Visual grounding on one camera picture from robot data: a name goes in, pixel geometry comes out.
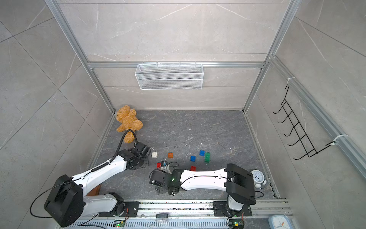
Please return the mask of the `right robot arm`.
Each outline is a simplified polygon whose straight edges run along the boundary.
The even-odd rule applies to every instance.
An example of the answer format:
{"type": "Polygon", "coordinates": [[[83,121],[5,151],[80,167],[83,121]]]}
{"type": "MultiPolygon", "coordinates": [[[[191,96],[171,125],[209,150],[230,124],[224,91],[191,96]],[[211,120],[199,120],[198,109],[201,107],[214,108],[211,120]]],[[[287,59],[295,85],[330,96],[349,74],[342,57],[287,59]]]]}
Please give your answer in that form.
{"type": "Polygon", "coordinates": [[[213,203],[216,216],[252,216],[251,206],[256,204],[253,173],[235,165],[227,164],[225,168],[213,171],[192,171],[170,169],[169,166],[154,169],[150,175],[150,184],[158,190],[163,189],[169,195],[180,191],[195,189],[213,189],[225,192],[224,202],[213,203]]]}

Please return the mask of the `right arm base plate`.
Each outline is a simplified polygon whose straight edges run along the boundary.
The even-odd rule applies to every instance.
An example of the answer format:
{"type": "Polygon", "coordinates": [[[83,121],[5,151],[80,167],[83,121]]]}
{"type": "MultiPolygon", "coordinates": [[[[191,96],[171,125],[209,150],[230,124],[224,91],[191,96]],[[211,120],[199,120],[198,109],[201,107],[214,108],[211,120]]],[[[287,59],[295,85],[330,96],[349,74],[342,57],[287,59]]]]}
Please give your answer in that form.
{"type": "Polygon", "coordinates": [[[228,201],[214,201],[213,211],[216,217],[225,216],[232,218],[239,216],[249,217],[253,215],[249,205],[236,202],[230,205],[228,201]]]}

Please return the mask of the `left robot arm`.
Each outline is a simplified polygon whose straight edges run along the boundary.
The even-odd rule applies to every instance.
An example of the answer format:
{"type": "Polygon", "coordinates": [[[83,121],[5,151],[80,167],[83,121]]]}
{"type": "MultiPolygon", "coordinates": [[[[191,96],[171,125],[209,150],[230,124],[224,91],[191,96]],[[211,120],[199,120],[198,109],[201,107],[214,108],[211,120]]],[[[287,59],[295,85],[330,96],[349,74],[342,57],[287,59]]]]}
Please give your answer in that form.
{"type": "Polygon", "coordinates": [[[133,148],[121,149],[122,143],[120,140],[115,154],[102,164],[72,177],[62,175],[57,178],[53,187],[47,190],[49,195],[44,210],[48,219],[54,219],[61,227],[68,227],[83,216],[106,213],[119,217],[126,212],[124,199],[115,192],[88,195],[116,174],[148,166],[149,146],[136,140],[133,148]]]}

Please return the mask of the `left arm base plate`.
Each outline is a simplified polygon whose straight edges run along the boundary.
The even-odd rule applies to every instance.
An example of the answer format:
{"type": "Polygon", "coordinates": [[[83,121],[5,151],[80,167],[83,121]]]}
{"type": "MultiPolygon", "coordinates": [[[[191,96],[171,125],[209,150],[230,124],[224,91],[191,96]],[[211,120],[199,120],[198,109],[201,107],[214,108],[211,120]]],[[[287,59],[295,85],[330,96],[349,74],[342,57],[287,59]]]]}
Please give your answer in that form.
{"type": "Polygon", "coordinates": [[[139,210],[139,201],[128,201],[124,202],[124,205],[118,207],[117,210],[112,212],[101,212],[98,214],[99,217],[136,217],[139,210]]]}

